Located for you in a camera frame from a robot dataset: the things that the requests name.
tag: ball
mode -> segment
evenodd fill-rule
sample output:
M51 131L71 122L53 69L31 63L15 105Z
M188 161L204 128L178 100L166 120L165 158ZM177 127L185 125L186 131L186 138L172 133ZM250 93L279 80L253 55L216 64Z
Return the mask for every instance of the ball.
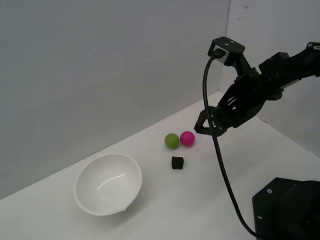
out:
M183 145L190 147L194 144L196 136L190 131L184 131L180 136L180 141Z
M170 149L177 149L179 146L179 137L177 134L169 133L164 139L165 145Z

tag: white bowl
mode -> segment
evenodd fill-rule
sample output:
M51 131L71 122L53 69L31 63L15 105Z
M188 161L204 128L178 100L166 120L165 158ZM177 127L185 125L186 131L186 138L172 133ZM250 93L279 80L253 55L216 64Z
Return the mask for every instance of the white bowl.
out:
M111 153L89 162L74 186L74 199L85 212L106 216L126 210L141 188L142 173L137 162Z

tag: white table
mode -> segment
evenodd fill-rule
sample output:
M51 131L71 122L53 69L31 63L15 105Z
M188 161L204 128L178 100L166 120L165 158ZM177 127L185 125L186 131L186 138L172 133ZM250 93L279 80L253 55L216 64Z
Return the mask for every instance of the white table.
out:
M216 105L221 93L210 97ZM2 240L248 240L226 191L210 136L192 148L169 150L168 133L191 130L202 101L0 200ZM320 159L258 118L219 137L235 196L254 228L251 198L275 177L320 181ZM75 178L99 154L121 152L139 163L135 202L112 216L83 212L73 198ZM183 170L171 157L184 157Z

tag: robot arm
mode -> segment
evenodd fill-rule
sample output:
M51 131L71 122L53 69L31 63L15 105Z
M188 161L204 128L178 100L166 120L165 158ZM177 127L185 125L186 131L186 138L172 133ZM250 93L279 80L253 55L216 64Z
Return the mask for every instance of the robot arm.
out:
M218 61L234 67L238 75L217 107L210 106L217 137L228 128L237 128L253 118L267 100L279 100L284 88L303 78L320 76L320 43L317 42L308 43L305 50L292 57L278 52L259 65L261 74L250 67L243 55L243 45L227 37L219 37L212 41L209 57L216 49L226 52ZM203 126L206 120L203 110L194 127L197 133L211 135L209 128Z

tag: pink ball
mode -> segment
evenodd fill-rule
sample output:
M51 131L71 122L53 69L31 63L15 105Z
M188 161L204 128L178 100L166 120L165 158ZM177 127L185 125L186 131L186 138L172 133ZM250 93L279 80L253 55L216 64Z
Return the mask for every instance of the pink ball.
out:
M187 147L192 146L195 140L196 140L195 135L190 131L184 131L180 136L180 142Z

